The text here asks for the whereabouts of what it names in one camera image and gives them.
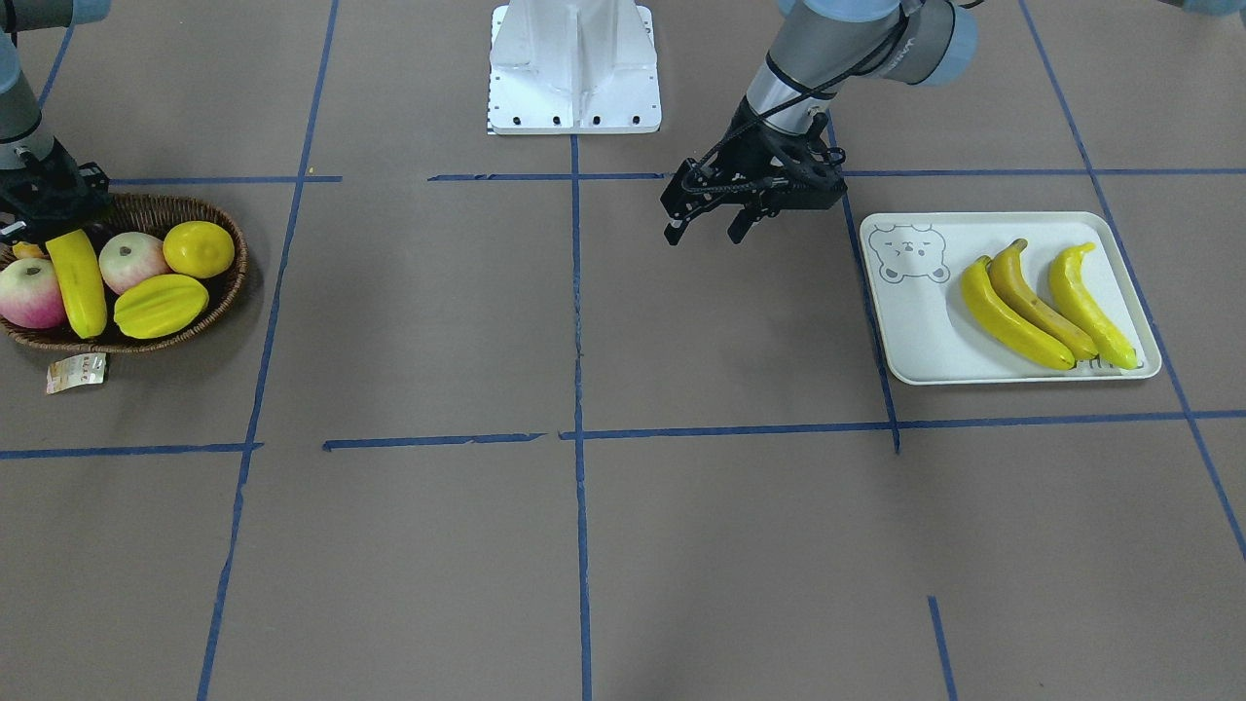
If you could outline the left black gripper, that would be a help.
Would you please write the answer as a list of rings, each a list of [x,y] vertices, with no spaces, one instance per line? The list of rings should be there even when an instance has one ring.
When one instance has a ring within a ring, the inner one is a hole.
[[[728,227],[731,243],[740,244],[776,212],[824,209],[842,199],[845,152],[826,142],[826,103],[797,105],[796,112],[805,126],[791,134],[759,120],[748,100],[739,103],[711,158],[684,161],[663,191],[668,244],[678,245],[687,227],[716,205],[743,205]]]

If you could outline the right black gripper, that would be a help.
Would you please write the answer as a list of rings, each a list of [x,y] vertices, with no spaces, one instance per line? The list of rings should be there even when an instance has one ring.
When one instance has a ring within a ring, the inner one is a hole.
[[[2,243],[45,244],[106,217],[112,207],[110,178],[95,163],[77,164],[55,141],[39,157],[14,143],[2,159],[2,213],[12,222],[2,227]]]

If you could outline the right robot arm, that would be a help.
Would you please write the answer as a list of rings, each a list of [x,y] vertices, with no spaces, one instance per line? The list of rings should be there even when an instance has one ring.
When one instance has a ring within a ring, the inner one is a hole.
[[[110,1],[5,1],[1,45],[1,200],[12,217],[2,243],[44,245],[98,219],[111,203],[110,178],[78,164],[45,125],[17,54],[17,34],[98,22]]]

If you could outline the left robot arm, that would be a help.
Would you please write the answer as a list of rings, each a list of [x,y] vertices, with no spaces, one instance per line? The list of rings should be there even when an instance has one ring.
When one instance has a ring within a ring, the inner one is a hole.
[[[784,22],[726,133],[673,173],[660,204],[668,244],[697,217],[734,205],[733,242],[785,210],[827,210],[846,194],[845,154],[826,141],[829,103],[854,77],[952,83],[978,22],[954,1],[787,1]]]

